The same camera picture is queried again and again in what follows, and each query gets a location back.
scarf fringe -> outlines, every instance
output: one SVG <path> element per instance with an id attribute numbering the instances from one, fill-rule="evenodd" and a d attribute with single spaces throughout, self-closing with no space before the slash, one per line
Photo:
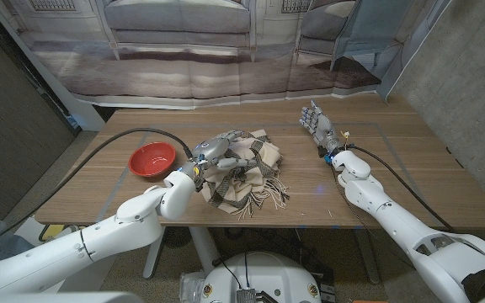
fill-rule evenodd
<path id="1" fill-rule="evenodd" d="M 263 206 L 263 202 L 268 197 L 272 197 L 274 201 L 274 207 L 276 210 L 279 208 L 285 209 L 287 204 L 285 203 L 286 199 L 289 199 L 290 196 L 287 195 L 287 187 L 278 179 L 278 175 L 280 170 L 276 172 L 274 177 L 269 177 L 265 179 L 264 190 L 261 193 L 254 193 L 251 192 L 248 197 L 248 202 L 242 207 L 240 210 L 232 212 L 232 215 L 239 215 L 238 221 L 244 219 L 248 214 L 250 218 L 253 215 L 253 208 L 257 206 L 261 209 Z"/>

table leg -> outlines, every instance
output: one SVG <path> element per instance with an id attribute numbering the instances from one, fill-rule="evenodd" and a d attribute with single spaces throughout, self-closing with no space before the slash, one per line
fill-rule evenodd
<path id="1" fill-rule="evenodd" d="M 163 244 L 165 226 L 162 227 L 162 235 L 151 244 L 149 247 L 149 253 L 147 254 L 147 260 L 145 262 L 145 268 L 143 269 L 143 278 L 150 279 L 155 274 L 157 269 L 158 259 L 160 258 L 160 250 Z"/>
<path id="2" fill-rule="evenodd" d="M 215 268 L 212 263 L 220 258 L 220 253 L 218 253 L 207 227 L 189 227 L 189 229 L 195 250 L 198 251 L 200 257 L 201 266 L 203 266 L 205 275 L 208 275 Z"/>
<path id="3" fill-rule="evenodd" d="M 359 243 L 360 254 L 364 262 L 366 273 L 368 274 L 368 280 L 373 285 L 379 284 L 379 273 L 377 271 L 376 258 L 374 257 L 374 251 L 371 248 L 370 238 L 368 237 L 368 231 L 363 229 L 354 230 L 354 236 Z"/>

printed backdrop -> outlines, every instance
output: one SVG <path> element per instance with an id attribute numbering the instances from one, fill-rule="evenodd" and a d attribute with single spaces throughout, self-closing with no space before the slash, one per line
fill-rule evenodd
<path id="1" fill-rule="evenodd" d="M 77 98 L 209 104 L 371 91 L 434 0 L 0 0 Z"/>

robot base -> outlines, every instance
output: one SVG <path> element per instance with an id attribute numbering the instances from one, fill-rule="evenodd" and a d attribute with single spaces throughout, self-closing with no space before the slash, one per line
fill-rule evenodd
<path id="1" fill-rule="evenodd" d="M 321 302 L 316 280 L 293 260 L 272 252 L 248 252 L 247 265 L 245 267 L 244 253 L 226 261 L 243 290 L 255 290 L 258 295 L 264 291 L 277 302 Z M 181 275 L 179 299 L 182 302 L 238 301 L 239 284 L 223 265 L 213 269 L 205 279 L 204 276 L 203 273 Z M 253 298 L 244 302 L 255 302 L 255 296 Z"/>

plaid scarf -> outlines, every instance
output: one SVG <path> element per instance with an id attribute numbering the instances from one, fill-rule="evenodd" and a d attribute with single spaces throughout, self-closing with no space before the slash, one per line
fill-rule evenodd
<path id="1" fill-rule="evenodd" d="M 253 208 L 261 208 L 263 201 L 272 197 L 276 209 L 285 208 L 287 188 L 278 179 L 282 155 L 279 148 L 270 143 L 264 130 L 249 133 L 248 138 L 237 138 L 229 146 L 225 157 L 255 159 L 257 165 L 235 167 L 230 171 L 219 171 L 211 167 L 205 171 L 207 185 L 201 193 L 210 205 L 226 213 L 246 214 L 252 217 Z"/>

